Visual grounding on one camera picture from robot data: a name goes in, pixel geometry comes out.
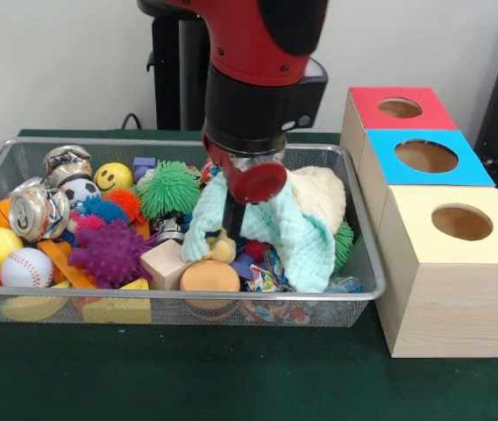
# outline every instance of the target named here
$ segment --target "wire mesh basket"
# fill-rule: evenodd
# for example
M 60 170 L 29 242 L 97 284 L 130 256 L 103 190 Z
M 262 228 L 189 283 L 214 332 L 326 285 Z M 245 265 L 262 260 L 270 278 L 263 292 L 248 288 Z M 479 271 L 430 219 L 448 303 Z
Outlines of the wire mesh basket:
M 81 145 L 94 171 L 107 162 L 128 165 L 136 156 L 184 161 L 201 167 L 200 142 L 128 139 L 15 138 L 0 144 L 0 200 L 21 182 L 43 175 L 45 154 L 60 145 Z M 331 145 L 289 145 L 288 169 L 331 168 L 343 181 L 345 218 L 355 233 L 349 259 L 339 276 L 359 279 L 354 294 L 218 293 L 111 289 L 0 288 L 0 322 L 117 323 L 153 325 L 295 325 L 350 327 L 368 302 L 385 289 L 374 237 L 352 162 Z

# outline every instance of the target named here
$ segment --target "wooden shape sorter box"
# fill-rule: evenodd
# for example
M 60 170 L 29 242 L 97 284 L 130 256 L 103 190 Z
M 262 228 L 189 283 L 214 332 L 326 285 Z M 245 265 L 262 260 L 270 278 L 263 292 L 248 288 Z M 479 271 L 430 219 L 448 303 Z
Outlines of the wooden shape sorter box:
M 378 246 L 393 357 L 498 357 L 498 189 L 390 186 Z
M 358 177 L 373 233 L 391 184 L 494 186 L 458 131 L 368 130 Z
M 431 88 L 350 88 L 340 145 L 357 172 L 366 130 L 457 130 Z

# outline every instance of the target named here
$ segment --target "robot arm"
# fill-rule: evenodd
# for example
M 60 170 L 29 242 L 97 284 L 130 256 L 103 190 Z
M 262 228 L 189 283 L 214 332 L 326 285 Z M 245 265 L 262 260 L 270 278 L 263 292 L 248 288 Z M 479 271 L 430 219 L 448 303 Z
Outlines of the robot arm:
M 161 0 L 199 14 L 210 33 L 203 143 L 224 171 L 228 236 L 239 236 L 248 203 L 286 182 L 284 133 L 311 127 L 327 74 L 309 58 L 328 0 Z

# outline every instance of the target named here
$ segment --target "teal knitted cloth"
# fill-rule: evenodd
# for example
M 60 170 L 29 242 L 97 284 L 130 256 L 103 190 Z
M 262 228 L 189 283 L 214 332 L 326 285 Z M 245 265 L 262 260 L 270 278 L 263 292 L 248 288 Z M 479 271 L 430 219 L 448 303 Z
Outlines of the teal knitted cloth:
M 182 245 L 183 260 L 200 260 L 209 252 L 205 235 L 222 228 L 226 194 L 220 173 L 196 204 Z M 281 246 L 285 274 L 296 291 L 323 292 L 327 287 L 335 266 L 335 241 L 324 222 L 298 208 L 289 182 L 270 201 L 247 205 L 241 236 Z

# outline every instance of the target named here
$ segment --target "yellow smiley face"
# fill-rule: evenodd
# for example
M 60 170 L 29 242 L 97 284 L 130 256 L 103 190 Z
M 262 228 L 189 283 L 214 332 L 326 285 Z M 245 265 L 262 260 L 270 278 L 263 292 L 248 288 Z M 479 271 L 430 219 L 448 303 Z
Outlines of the yellow smiley face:
M 113 189 L 127 189 L 132 186 L 132 171 L 124 164 L 111 162 L 100 167 L 95 173 L 95 184 L 102 195 Z

